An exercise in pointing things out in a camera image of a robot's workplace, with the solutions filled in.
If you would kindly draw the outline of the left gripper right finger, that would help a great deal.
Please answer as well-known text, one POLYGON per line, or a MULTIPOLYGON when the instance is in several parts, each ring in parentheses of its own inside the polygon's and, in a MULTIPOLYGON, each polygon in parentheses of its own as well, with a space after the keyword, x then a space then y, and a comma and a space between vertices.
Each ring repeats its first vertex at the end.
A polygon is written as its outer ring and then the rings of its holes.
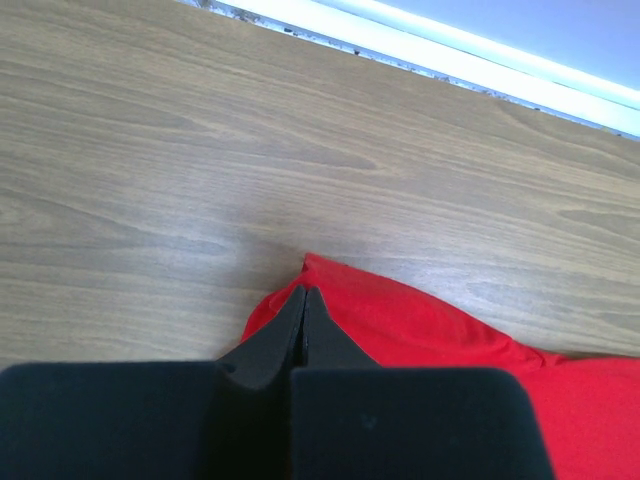
POLYGON ((291 373, 295 479, 552 479, 531 402, 492 368, 383 368, 306 296, 291 373))

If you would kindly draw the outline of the red t-shirt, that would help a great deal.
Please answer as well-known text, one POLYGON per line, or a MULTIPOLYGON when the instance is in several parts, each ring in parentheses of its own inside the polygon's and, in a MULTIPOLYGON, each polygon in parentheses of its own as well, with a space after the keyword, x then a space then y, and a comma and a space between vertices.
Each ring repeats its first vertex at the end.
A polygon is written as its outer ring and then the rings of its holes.
POLYGON ((385 367, 494 367, 532 400, 559 479, 639 476, 639 361, 574 359, 520 343, 409 285, 309 253, 300 274, 249 316, 250 338, 293 289, 316 287, 331 318, 385 367))

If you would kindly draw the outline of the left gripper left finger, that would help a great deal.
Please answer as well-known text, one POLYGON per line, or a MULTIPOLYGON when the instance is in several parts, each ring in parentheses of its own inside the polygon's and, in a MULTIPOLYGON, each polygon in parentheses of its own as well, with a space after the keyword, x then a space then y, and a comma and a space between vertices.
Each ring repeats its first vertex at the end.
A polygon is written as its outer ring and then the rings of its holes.
POLYGON ((25 363, 1 375, 5 479, 280 479, 305 291, 216 360, 25 363))

